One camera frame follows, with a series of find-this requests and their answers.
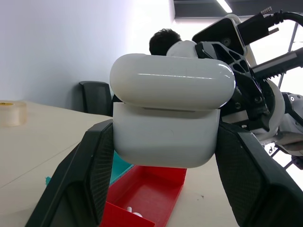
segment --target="red tray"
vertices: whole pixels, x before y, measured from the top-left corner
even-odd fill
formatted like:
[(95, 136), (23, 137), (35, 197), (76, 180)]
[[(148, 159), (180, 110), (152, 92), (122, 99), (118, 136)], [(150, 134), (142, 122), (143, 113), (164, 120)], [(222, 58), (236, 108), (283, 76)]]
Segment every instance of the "red tray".
[(185, 175), (186, 169), (134, 166), (109, 187), (100, 227), (165, 227)]

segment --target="tape roll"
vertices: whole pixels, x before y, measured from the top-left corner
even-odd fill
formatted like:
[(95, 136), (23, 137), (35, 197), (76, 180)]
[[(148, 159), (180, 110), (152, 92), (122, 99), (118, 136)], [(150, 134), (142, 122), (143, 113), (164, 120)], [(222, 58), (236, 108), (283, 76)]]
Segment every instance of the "tape roll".
[(0, 100), (0, 127), (18, 126), (24, 124), (26, 121), (26, 103)]

